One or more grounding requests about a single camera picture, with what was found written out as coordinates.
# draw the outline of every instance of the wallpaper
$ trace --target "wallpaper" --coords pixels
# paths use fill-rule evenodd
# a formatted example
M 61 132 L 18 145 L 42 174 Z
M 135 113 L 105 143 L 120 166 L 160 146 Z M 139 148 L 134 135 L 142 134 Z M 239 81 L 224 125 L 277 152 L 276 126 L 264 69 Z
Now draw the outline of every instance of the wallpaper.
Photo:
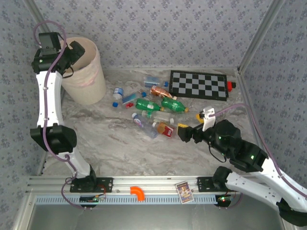
M 307 2 L 290 0 L 245 79 L 261 130 L 282 170 L 307 187 Z
M 30 138 L 38 118 L 31 68 L 35 25 L 22 1 L 0 3 L 0 229 L 10 230 L 26 176 L 35 175 L 42 150 Z
M 104 68 L 236 67 L 272 0 L 36 0 Z

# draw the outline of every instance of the white bucket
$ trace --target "white bucket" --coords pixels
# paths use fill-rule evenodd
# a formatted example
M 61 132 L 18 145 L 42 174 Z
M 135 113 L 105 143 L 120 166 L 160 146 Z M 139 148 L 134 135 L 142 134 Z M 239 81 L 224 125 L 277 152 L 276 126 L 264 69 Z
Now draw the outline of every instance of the white bucket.
M 74 74 L 72 77 L 63 79 L 62 86 L 76 103 L 94 104 L 100 101 L 106 93 L 106 83 L 97 46 L 84 37 L 67 38 L 67 44 L 72 41 L 82 45 L 85 54 L 71 66 Z M 68 69 L 63 76 L 71 74 L 71 69 Z

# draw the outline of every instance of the small bottle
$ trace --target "small bottle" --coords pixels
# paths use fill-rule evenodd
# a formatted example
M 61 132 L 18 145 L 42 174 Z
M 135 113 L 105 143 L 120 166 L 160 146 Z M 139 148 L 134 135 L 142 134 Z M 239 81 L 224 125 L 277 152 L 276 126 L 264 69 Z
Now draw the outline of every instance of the small bottle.
M 149 119 L 153 119 L 153 120 L 166 121 L 166 122 L 169 122 L 171 124 L 173 124 L 175 122 L 175 119 L 174 119 L 175 115 L 170 114 L 170 113 L 166 113 L 166 112 L 162 112 L 162 111 L 146 111 L 146 110 L 143 110 L 142 116 L 147 117 Z
M 164 110 L 164 108 L 158 106 L 158 104 L 154 102 L 150 102 L 145 99 L 141 99 L 141 98 L 136 101 L 135 107 L 137 109 L 147 110 L 147 111 L 163 111 Z
M 161 80 L 158 77 L 153 77 L 153 76 L 148 75 L 148 76 L 144 77 L 144 85 L 147 88 L 151 88 L 154 85 L 167 88 L 168 87 L 168 81 L 164 81 L 164 80 Z
M 158 136 L 158 132 L 145 118 L 139 116 L 137 113 L 133 113 L 132 118 L 134 123 L 136 123 L 151 139 L 155 139 Z
M 189 108 L 186 108 L 181 102 L 175 101 L 171 98 L 164 97 L 161 105 L 165 108 L 169 108 L 174 112 L 185 112 L 189 111 Z
M 153 122 L 153 127 L 158 131 L 158 133 L 168 138 L 171 138 L 173 134 L 175 134 L 175 129 L 164 122 Z
M 113 91 L 113 97 L 115 99 L 122 99 L 124 95 L 124 90 L 122 88 L 115 88 Z
M 120 99 L 114 99 L 112 103 L 113 108 L 120 108 L 121 107 L 121 100 Z
M 176 96 L 172 96 L 168 91 L 162 89 L 159 86 L 155 86 L 155 85 L 150 89 L 150 93 L 154 96 L 159 96 L 161 98 L 168 97 L 168 98 L 172 98 L 174 100 L 177 99 Z
M 129 96 L 124 97 L 122 99 L 123 106 L 130 108 L 130 107 L 135 105 L 135 102 L 136 102 L 137 99 L 142 98 L 142 97 L 146 97 L 146 96 L 147 96 L 147 94 L 145 92 L 135 92 L 133 94 L 130 94 Z

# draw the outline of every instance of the checkerboard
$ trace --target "checkerboard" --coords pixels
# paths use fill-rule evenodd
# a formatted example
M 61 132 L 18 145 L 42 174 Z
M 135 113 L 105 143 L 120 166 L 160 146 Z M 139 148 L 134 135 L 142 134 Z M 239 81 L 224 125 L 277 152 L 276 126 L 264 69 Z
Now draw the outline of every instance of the checkerboard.
M 177 97 L 226 101 L 227 76 L 172 70 L 169 92 Z

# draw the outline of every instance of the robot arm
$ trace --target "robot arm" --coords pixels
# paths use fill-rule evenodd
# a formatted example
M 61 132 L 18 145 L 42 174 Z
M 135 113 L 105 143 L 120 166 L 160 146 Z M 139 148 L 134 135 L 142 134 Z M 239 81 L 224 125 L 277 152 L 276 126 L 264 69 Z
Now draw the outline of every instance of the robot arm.
M 46 149 L 42 140 L 42 127 L 45 121 L 45 100 L 44 100 L 44 81 L 47 71 L 41 71 L 36 75 L 39 86 L 39 117 L 37 128 L 31 129 L 31 137 L 37 141 L 38 144 Z M 50 73 L 47 83 L 47 104 L 48 104 L 48 121 L 47 121 L 47 137 L 51 149 L 58 157 L 65 159 L 65 155 L 70 156 L 71 163 L 76 167 L 77 178 L 83 178 L 90 174 L 90 165 L 83 159 L 80 152 L 76 148 L 77 137 L 74 130 L 64 126 L 64 121 L 61 112 L 61 98 L 60 89 L 62 84 L 62 75 L 55 71 Z M 65 162 L 72 173 L 74 169 Z
M 77 42 L 72 42 L 72 49 L 65 47 L 62 56 L 47 76 L 48 69 L 59 56 L 61 50 L 58 33 L 39 34 L 41 49 L 32 62 L 39 87 L 39 118 L 37 127 L 30 130 L 31 138 L 45 151 L 48 151 L 44 141 L 44 125 L 47 117 L 46 139 L 48 147 L 59 160 L 65 161 L 75 179 L 74 187 L 80 192 L 90 192 L 97 187 L 96 175 L 76 148 L 77 136 L 73 129 L 64 126 L 61 113 L 60 89 L 64 72 L 73 65 L 84 53 L 84 48 Z
M 243 140 L 240 130 L 229 121 L 223 120 L 215 124 L 215 117 L 211 117 L 211 114 L 214 114 L 214 109 L 205 108 L 199 114 L 204 124 L 195 128 L 178 125 L 178 135 L 181 140 L 188 142 L 193 138 L 195 143 L 205 141 L 227 157 L 236 168 L 256 176 L 266 184 L 255 183 L 228 168 L 219 167 L 213 176 L 214 185 L 217 188 L 240 191 L 264 202 L 279 210 L 280 216 L 290 223 L 297 226 L 307 225 L 306 197 L 286 184 L 278 175 L 272 159 L 266 152 L 255 144 Z M 307 189 L 284 172 L 282 174 L 292 186 L 302 194 L 306 194 Z

